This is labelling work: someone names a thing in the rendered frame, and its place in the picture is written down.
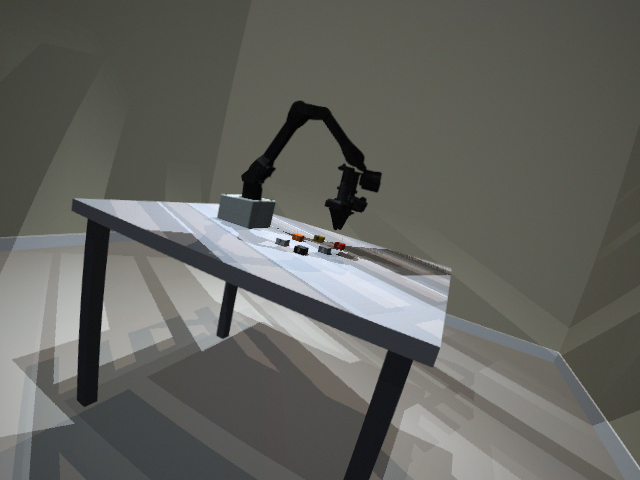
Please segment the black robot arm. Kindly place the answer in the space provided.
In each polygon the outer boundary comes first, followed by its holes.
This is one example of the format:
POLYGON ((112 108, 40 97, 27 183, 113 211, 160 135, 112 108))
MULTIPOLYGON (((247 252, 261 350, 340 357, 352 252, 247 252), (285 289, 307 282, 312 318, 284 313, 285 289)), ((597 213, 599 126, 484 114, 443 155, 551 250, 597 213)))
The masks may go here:
MULTIPOLYGON (((362 189, 378 192, 381 173, 367 170, 365 166, 365 159, 363 153, 358 147, 347 137, 335 117, 333 117, 331 111, 327 107, 316 106, 307 104, 302 101, 296 101, 292 104, 288 113, 287 121, 269 145, 265 153, 257 158, 244 174, 241 175, 243 184, 242 196, 248 199, 262 200, 262 183, 270 178, 272 172, 275 170, 273 163, 281 152, 287 141, 292 137, 294 132, 304 125, 309 119, 323 120, 332 135, 336 138, 341 146, 342 152, 347 163, 353 167, 356 167, 362 173, 355 172, 354 168, 347 167, 343 164, 338 169, 344 170, 341 184, 357 187, 359 176, 359 185, 362 185, 362 189)), ((364 212, 368 203, 366 198, 358 198, 352 196, 352 192, 348 195, 346 205, 355 208, 359 212, 364 212)))

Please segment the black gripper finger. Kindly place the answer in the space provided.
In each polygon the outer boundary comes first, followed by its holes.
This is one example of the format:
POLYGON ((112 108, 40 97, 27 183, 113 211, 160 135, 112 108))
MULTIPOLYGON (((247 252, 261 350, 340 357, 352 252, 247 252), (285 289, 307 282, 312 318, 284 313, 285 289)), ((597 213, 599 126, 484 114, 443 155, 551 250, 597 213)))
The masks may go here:
POLYGON ((340 221, 342 219, 342 216, 345 215, 348 212, 343 212, 343 211, 339 211, 339 210, 335 210, 333 208, 329 208, 330 210, 330 214, 331 214, 331 218, 332 218, 332 223, 333 223, 333 229, 337 230, 338 226, 340 224, 340 221))
POLYGON ((346 213, 345 215, 342 216, 342 219, 341 219, 340 224, 338 226, 339 230, 342 229, 342 227, 344 226, 344 224, 345 224, 346 220, 348 219, 348 217, 355 213, 355 212, 349 212, 349 211, 345 211, 345 212, 348 212, 348 213, 346 213))

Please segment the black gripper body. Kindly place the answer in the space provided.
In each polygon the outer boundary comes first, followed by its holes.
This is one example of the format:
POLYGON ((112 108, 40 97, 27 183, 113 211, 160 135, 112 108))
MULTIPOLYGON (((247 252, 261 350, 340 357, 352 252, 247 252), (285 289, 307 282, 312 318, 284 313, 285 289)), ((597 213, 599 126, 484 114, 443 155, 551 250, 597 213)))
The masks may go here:
POLYGON ((355 196, 355 193, 357 194, 356 188, 357 187, 340 184, 340 186, 337 187, 337 189, 339 189, 337 198, 327 199, 325 202, 325 206, 329 208, 333 208, 335 210, 343 211, 343 212, 345 211, 351 212, 352 210, 359 212, 355 208, 351 207, 350 205, 349 207, 347 207, 346 205, 346 200, 348 198, 348 195, 351 192, 352 192, 352 196, 355 196))

